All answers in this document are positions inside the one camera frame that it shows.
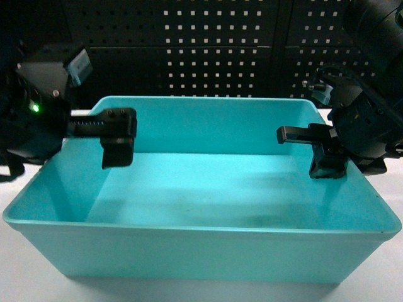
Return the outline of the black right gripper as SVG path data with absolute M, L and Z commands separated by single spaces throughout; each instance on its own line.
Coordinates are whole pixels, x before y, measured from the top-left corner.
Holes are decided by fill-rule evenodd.
M 352 79 L 328 76 L 327 80 L 332 87 L 330 120 L 348 156 L 343 148 L 333 146 L 336 139 L 331 136 L 332 127 L 324 124 L 280 126 L 276 130 L 278 143 L 312 145 L 311 179 L 344 177 L 348 157 L 364 175 L 386 173 L 384 158 L 390 157 L 392 144 L 397 141 L 397 124 Z

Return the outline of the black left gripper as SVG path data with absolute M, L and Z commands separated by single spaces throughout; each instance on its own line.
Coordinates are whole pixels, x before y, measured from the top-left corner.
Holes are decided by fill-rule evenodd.
M 130 166 L 136 110 L 108 108 L 70 117 L 70 79 L 60 62 L 18 63 L 1 78 L 1 150 L 43 164 L 60 151 L 67 129 L 68 137 L 99 138 L 103 169 Z

